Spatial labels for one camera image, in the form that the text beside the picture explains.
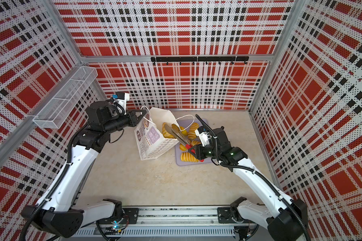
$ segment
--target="metal rail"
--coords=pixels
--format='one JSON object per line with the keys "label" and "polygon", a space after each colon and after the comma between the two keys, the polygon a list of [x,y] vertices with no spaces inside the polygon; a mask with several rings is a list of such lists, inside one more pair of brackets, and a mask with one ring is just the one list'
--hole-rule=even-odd
{"label": "metal rail", "polygon": [[[235,236],[235,226],[256,226],[255,223],[221,224],[218,222],[217,208],[221,206],[134,206],[139,208],[136,224],[129,224],[121,234],[108,237],[185,237],[185,236]],[[114,224],[101,225],[102,228]],[[95,224],[79,229],[72,237],[99,237]]]}
{"label": "metal rail", "polygon": [[249,57],[248,61],[272,61],[273,54],[238,54],[238,55],[136,55],[136,56],[87,56],[81,57],[83,63],[111,62],[152,62],[152,58],[162,57]]}

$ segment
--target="perforated wall panel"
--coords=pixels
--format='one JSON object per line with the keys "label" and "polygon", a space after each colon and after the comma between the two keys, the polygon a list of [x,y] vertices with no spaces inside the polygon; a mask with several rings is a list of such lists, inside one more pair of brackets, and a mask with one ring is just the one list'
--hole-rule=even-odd
{"label": "perforated wall panel", "polygon": [[362,240],[362,0],[302,9],[254,117],[314,240]]}
{"label": "perforated wall panel", "polygon": [[81,53],[271,54],[294,0],[53,0]]}
{"label": "perforated wall panel", "polygon": [[[33,205],[66,162],[71,136],[87,121],[85,109],[98,97],[91,87],[83,94],[62,127],[35,128],[0,169],[0,241],[17,240],[25,220],[20,212]],[[44,240],[31,226],[27,240]]]}
{"label": "perforated wall panel", "polygon": [[42,1],[0,1],[0,144],[75,64]]}
{"label": "perforated wall panel", "polygon": [[128,108],[248,109],[267,62],[93,63],[107,96],[130,93]]}

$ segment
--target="purple plastic tray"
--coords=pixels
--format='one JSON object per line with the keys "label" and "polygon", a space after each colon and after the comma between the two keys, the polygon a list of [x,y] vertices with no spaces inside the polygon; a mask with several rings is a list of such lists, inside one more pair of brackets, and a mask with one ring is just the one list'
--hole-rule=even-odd
{"label": "purple plastic tray", "polygon": [[[207,119],[202,118],[203,121],[205,121],[205,123],[208,123]],[[193,119],[182,119],[182,120],[178,120],[177,123],[182,126],[182,127],[187,127],[188,125],[190,125],[192,123]],[[201,122],[198,119],[194,120],[196,123],[198,123],[200,126],[202,126]],[[183,151],[180,150],[180,143],[178,143],[177,145],[175,145],[175,150],[176,150],[176,164],[177,166],[190,166],[190,165],[196,165],[196,164],[203,164],[203,163],[212,163],[211,158],[205,158],[204,161],[199,161],[199,162],[188,162],[188,161],[181,161],[181,153],[183,153]]]}

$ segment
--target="white paper bag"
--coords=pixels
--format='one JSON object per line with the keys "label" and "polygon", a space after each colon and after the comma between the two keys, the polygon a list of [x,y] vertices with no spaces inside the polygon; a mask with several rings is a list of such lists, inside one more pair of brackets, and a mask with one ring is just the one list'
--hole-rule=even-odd
{"label": "white paper bag", "polygon": [[162,124],[166,122],[169,126],[178,123],[174,115],[166,109],[151,108],[150,113],[135,128],[135,139],[137,140],[139,156],[141,160],[155,159],[174,147],[177,139],[165,138],[162,135]]}

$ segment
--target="purple label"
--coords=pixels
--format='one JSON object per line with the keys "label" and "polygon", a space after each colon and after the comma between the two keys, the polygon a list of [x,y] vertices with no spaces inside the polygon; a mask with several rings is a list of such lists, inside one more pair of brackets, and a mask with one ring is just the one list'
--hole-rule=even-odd
{"label": "purple label", "polygon": [[157,133],[154,127],[150,128],[149,132],[147,133],[147,136],[149,137],[151,143],[156,142],[160,138],[159,134]]}

